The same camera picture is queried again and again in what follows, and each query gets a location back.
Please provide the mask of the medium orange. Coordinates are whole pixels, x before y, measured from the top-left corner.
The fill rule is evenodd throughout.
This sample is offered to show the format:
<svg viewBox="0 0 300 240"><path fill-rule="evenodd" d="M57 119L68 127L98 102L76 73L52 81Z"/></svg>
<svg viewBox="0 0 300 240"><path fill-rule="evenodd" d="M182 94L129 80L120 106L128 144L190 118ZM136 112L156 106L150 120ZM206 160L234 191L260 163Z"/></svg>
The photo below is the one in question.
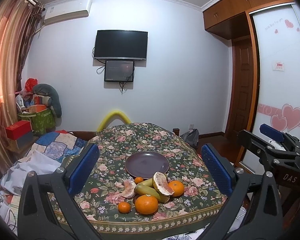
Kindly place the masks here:
<svg viewBox="0 0 300 240"><path fill-rule="evenodd" d="M184 185L182 182L177 180L170 181L168 186L174 191L172 197L180 197L184 194Z"/></svg>

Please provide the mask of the pomelo wedge with rind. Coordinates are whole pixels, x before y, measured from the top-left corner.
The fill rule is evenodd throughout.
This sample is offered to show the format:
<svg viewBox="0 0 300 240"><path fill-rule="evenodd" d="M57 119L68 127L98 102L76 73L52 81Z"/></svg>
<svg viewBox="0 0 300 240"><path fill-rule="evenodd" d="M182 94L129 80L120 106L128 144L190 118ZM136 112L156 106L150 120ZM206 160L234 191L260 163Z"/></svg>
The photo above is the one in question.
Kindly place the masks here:
<svg viewBox="0 0 300 240"><path fill-rule="evenodd" d="M166 176L161 172L155 172L152 178L153 187L165 196L172 196L174 190L168 185Z"/></svg>

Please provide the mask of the large orange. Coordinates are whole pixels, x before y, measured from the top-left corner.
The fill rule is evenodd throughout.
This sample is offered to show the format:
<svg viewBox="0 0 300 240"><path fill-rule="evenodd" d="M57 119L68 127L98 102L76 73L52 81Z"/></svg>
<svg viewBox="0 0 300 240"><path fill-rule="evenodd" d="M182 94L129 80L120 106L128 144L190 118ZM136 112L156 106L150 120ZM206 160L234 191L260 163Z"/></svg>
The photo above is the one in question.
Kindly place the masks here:
<svg viewBox="0 0 300 240"><path fill-rule="evenodd" d="M154 196L145 194L139 196L135 201L135 209L142 215L151 215L158 209L158 200Z"/></svg>

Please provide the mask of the green-yellow sugarcane piece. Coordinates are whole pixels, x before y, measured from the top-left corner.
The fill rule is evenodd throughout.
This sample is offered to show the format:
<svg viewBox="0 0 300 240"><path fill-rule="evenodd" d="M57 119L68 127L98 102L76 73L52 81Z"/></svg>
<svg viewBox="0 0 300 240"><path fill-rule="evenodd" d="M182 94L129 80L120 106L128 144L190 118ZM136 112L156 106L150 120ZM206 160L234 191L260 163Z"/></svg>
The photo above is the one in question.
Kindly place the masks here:
<svg viewBox="0 0 300 240"><path fill-rule="evenodd" d="M136 185L136 187L134 188L134 192L138 195L151 195L161 203L167 203L170 200L170 196L163 195L162 193L156 191L154 188L143 184Z"/></svg>
<svg viewBox="0 0 300 240"><path fill-rule="evenodd" d="M144 181L140 182L139 184L148 186L148 187L153 187L153 179L150 178L150 179L144 180Z"/></svg>

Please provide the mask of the small mandarin orange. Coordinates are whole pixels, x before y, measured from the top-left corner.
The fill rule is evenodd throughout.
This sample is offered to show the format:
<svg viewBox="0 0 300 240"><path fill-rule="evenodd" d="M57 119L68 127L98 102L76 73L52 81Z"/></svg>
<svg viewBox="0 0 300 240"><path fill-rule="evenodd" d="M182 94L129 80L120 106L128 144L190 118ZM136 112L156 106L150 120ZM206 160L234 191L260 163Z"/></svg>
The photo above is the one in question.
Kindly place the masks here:
<svg viewBox="0 0 300 240"><path fill-rule="evenodd" d="M136 178L134 179L134 182L135 182L136 184L141 183L141 182L143 182L143 178L142 178L142 177L136 177Z"/></svg>

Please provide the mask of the white sliding door with hearts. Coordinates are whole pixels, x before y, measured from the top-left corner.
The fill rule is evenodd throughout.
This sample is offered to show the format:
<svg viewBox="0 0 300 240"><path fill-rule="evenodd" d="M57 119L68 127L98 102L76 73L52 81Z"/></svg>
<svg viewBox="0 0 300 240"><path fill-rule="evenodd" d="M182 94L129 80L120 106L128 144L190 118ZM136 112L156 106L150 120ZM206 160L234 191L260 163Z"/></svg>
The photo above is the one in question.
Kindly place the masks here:
<svg viewBox="0 0 300 240"><path fill-rule="evenodd" d="M274 5L250 13L259 70L257 112L252 133L267 124L300 140L300 8Z"/></svg>

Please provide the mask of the brown wooden door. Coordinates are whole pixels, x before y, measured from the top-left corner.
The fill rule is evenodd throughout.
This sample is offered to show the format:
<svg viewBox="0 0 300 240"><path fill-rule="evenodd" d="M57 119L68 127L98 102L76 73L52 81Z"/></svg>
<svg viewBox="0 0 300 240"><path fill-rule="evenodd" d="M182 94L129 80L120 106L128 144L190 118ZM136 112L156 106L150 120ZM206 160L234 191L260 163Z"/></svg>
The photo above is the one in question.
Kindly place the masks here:
<svg viewBox="0 0 300 240"><path fill-rule="evenodd" d="M256 68L250 36L232 40L232 89L225 137L237 141L238 133L250 130L255 117Z"/></svg>

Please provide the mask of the floral green quilt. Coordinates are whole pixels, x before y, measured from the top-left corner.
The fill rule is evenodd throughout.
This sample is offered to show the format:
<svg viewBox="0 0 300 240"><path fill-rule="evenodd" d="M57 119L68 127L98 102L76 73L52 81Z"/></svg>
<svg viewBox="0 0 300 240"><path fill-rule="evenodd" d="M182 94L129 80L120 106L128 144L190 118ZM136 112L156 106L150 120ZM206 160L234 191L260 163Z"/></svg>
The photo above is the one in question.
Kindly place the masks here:
<svg viewBox="0 0 300 240"><path fill-rule="evenodd" d="M218 214L226 197L196 151L174 133L150 123L106 128L91 143L100 156L75 201L104 237L164 238L203 228ZM156 172L179 181L184 192L160 203L155 213L118 210L124 183L136 177L149 184Z"/></svg>

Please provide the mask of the dark bag on floor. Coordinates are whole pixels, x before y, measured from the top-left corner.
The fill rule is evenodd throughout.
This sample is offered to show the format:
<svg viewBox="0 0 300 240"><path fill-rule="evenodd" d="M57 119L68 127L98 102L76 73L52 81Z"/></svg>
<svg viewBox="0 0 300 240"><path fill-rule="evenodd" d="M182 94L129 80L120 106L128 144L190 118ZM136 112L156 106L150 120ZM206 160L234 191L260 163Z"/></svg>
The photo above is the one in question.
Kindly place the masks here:
<svg viewBox="0 0 300 240"><path fill-rule="evenodd" d="M199 131L198 129L191 129L188 132L181 135L181 138L183 141L185 141L187 144L189 144L192 148L197 149L198 148L198 142L199 142Z"/></svg>

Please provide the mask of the blue patchwork blanket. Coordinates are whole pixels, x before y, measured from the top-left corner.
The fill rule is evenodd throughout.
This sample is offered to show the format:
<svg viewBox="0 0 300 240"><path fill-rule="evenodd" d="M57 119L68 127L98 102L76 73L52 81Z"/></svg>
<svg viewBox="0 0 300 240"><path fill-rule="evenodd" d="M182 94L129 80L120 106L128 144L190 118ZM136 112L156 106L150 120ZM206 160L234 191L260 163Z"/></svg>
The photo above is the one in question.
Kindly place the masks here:
<svg viewBox="0 0 300 240"><path fill-rule="evenodd" d="M31 150L61 163L67 156L78 155L86 144L87 141L71 133L49 132L39 137Z"/></svg>

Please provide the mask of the red gift box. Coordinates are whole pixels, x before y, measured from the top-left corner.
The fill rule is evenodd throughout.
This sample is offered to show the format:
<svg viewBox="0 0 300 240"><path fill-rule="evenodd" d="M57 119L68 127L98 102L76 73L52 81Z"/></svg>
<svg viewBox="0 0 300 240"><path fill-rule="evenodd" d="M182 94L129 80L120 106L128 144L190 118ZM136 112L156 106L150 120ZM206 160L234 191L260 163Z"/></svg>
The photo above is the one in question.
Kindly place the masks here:
<svg viewBox="0 0 300 240"><path fill-rule="evenodd" d="M17 140L19 137L32 131L31 122L26 120L20 120L5 128L6 136L8 139Z"/></svg>

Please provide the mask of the peeled pomelo segment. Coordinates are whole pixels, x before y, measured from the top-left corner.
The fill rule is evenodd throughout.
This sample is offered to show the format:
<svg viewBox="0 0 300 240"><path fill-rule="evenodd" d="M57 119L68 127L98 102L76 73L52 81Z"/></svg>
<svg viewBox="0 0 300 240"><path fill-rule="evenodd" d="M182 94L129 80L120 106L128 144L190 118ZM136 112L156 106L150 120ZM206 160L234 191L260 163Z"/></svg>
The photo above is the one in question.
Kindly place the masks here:
<svg viewBox="0 0 300 240"><path fill-rule="evenodd" d="M136 187L136 183L133 180L124 180L124 191L121 193L121 196L126 199L132 199L135 196L134 189Z"/></svg>

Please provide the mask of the green storage box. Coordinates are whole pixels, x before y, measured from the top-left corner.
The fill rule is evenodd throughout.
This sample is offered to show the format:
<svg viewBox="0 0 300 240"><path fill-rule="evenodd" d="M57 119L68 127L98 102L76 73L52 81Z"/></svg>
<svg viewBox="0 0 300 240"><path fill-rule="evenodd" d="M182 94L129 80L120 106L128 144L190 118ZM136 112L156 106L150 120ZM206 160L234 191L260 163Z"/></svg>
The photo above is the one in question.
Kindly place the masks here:
<svg viewBox="0 0 300 240"><path fill-rule="evenodd" d="M30 121L32 131L37 136L44 135L56 126L55 117L49 108L37 113L18 113L17 116L19 120Z"/></svg>

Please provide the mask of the dark purple round plate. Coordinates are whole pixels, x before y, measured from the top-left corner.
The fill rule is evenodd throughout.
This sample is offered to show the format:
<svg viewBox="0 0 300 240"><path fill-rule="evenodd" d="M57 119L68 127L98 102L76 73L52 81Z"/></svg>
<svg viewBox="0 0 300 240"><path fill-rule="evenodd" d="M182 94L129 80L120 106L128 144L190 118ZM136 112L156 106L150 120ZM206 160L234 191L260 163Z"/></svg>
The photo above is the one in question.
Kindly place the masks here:
<svg viewBox="0 0 300 240"><path fill-rule="evenodd" d="M133 177L152 178L155 172L166 173L169 170L168 159L157 152L135 152L126 159L126 171Z"/></svg>

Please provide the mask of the grey plush toy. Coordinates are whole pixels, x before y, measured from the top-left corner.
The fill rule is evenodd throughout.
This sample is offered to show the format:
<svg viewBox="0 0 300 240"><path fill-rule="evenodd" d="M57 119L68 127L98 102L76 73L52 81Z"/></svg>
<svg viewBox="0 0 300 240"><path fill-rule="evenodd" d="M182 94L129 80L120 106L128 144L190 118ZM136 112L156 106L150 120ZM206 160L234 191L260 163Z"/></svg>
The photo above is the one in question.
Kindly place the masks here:
<svg viewBox="0 0 300 240"><path fill-rule="evenodd" d="M45 83L37 84L33 87L32 92L33 94L44 97L44 104L50 107L56 118L60 118L62 116L62 107L59 101L59 95L51 85Z"/></svg>

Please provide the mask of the wooden wardrobe cabinets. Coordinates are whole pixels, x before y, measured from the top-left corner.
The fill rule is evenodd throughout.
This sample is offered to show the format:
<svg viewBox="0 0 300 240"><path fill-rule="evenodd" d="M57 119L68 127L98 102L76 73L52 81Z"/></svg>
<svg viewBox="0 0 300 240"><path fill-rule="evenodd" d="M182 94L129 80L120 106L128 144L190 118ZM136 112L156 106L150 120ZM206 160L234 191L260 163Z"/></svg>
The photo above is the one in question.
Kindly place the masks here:
<svg viewBox="0 0 300 240"><path fill-rule="evenodd" d="M282 1L284 0L220 0L203 11L205 30L226 40L247 36L250 29L246 11Z"/></svg>

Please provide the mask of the red plastic bag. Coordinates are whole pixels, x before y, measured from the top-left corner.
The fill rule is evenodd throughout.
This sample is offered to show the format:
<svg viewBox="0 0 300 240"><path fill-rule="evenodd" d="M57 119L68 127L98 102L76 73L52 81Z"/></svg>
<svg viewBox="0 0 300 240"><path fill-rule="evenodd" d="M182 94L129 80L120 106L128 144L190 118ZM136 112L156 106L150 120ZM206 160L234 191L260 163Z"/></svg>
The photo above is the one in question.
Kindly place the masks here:
<svg viewBox="0 0 300 240"><path fill-rule="evenodd" d="M33 87L36 86L37 84L38 84L38 80L37 79L29 78L25 82L25 90L27 92L32 92Z"/></svg>

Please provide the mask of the pink striped curtain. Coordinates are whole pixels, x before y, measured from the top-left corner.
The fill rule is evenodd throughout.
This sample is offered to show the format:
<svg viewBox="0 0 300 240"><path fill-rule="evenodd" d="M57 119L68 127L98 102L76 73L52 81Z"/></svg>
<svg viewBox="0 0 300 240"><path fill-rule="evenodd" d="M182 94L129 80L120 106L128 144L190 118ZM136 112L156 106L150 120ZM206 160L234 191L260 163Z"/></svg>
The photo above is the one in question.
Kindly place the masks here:
<svg viewBox="0 0 300 240"><path fill-rule="evenodd" d="M17 122L15 93L39 22L43 3L3 0L0 3L0 178L12 166L5 128Z"/></svg>

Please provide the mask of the white air conditioner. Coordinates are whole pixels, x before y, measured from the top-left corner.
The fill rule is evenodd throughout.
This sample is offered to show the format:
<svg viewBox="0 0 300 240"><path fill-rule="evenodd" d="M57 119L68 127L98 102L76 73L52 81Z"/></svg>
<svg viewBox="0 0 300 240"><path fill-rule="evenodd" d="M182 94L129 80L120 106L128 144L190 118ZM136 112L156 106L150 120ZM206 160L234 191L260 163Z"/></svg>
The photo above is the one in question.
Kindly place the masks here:
<svg viewBox="0 0 300 240"><path fill-rule="evenodd" d="M88 17L92 0L73 0L46 8L44 25Z"/></svg>

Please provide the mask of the small black wall monitor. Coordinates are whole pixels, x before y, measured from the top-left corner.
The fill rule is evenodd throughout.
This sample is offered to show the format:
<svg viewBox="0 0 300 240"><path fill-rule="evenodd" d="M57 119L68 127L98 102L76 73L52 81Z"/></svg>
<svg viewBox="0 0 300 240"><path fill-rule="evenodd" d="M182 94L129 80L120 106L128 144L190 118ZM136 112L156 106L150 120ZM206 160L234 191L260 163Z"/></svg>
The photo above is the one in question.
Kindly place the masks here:
<svg viewBox="0 0 300 240"><path fill-rule="evenodd" d="M134 61L107 60L104 69L105 82L133 82Z"/></svg>

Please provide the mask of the black wall television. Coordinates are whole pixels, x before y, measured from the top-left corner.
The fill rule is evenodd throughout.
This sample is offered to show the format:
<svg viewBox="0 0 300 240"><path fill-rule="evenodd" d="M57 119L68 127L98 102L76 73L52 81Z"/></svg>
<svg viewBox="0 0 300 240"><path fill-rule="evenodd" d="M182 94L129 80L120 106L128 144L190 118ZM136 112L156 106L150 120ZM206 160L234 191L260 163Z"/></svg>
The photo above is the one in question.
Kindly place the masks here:
<svg viewBox="0 0 300 240"><path fill-rule="evenodd" d="M136 30L98 30L94 59L147 59L148 32Z"/></svg>

